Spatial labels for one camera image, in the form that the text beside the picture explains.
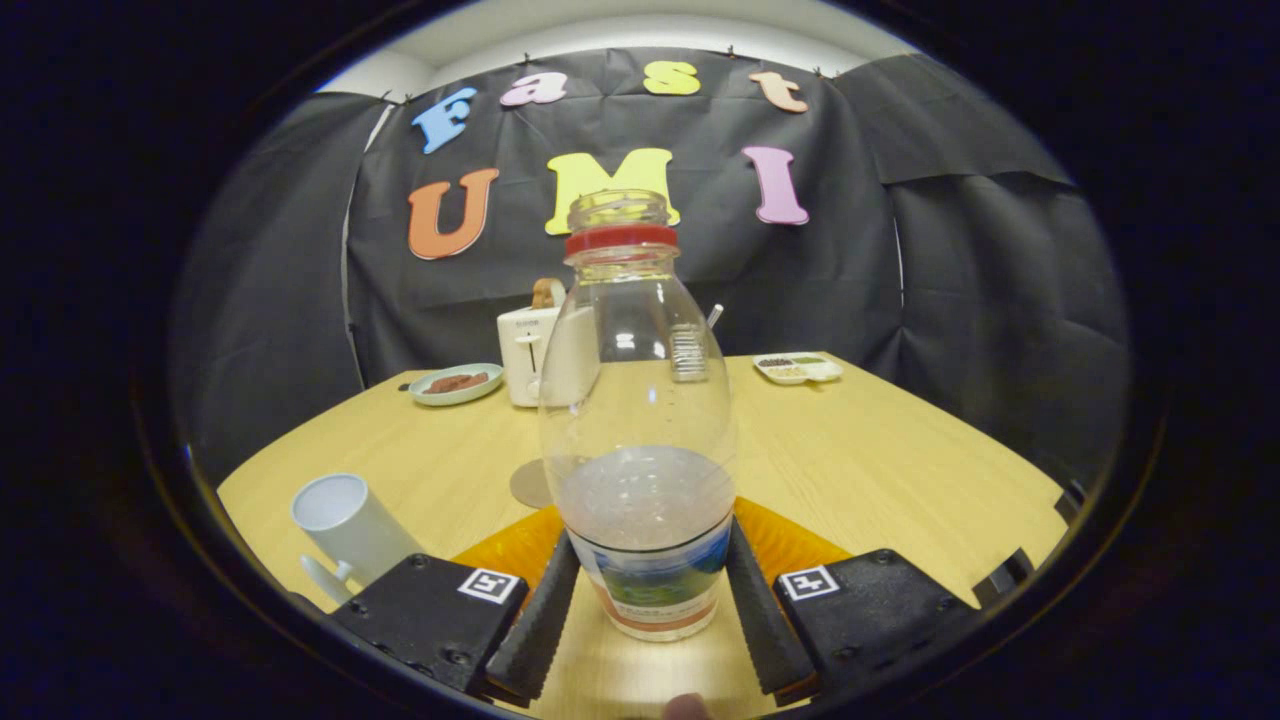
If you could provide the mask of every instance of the black curtain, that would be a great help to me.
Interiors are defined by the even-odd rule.
[[[1082,192],[986,94],[924,58],[835,81],[902,250],[896,382],[1088,489],[1130,382],[1120,278]]]
[[[239,163],[191,246],[170,388],[188,452],[215,484],[364,387],[343,320],[342,233],[361,152],[388,106],[307,99]]]
[[[698,68],[701,88],[657,96],[644,88],[654,60]],[[809,111],[773,106],[751,73],[796,82]],[[562,72],[567,95],[504,109],[498,99],[521,77]],[[424,155],[411,124],[463,87],[466,131]],[[678,49],[593,50],[499,68],[434,90],[394,111],[361,165],[351,206],[351,310],[369,382],[416,368],[500,363],[494,318],[529,304],[534,281],[572,273],[564,236],[548,236],[556,173],[547,161],[591,154],[608,173],[635,149],[660,147],[682,256],[676,270],[704,311],[722,302],[717,337],[728,354],[823,348],[892,379],[901,313],[892,215],[859,118],[829,81],[786,65]],[[759,182],[741,150],[795,155],[805,225],[755,217]],[[484,233],[465,252],[425,261],[407,247],[408,195],[449,182],[442,232],[462,220],[463,174],[498,168]]]

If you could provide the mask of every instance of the pink letter i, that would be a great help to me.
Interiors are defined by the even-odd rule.
[[[762,223],[778,225],[803,225],[809,222],[809,213],[796,200],[791,184],[791,160],[794,155],[778,147],[744,147],[742,154],[755,163],[755,176],[760,179],[760,206],[755,217]]]

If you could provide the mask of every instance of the yellow letter m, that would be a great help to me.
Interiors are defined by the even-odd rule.
[[[671,151],[658,147],[641,147],[627,152],[618,165],[618,172],[609,176],[604,168],[588,152],[557,155],[547,161],[556,173],[556,215],[547,220],[547,234],[568,232],[568,206],[579,197],[602,190],[649,190],[667,199],[668,224],[680,222],[680,213],[671,206],[671,193],[667,192],[667,163]]]

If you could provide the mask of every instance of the plastic bottle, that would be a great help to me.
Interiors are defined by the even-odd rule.
[[[576,281],[543,365],[552,496],[613,624],[675,641],[716,611],[732,523],[724,359],[676,278],[666,200],[604,191],[570,210]]]

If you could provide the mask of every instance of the bottle label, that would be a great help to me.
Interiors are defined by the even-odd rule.
[[[608,596],[621,620],[678,623],[710,607],[716,578],[728,552],[730,512],[705,533],[675,547],[626,551],[599,546],[575,532],[568,536],[582,569]]]

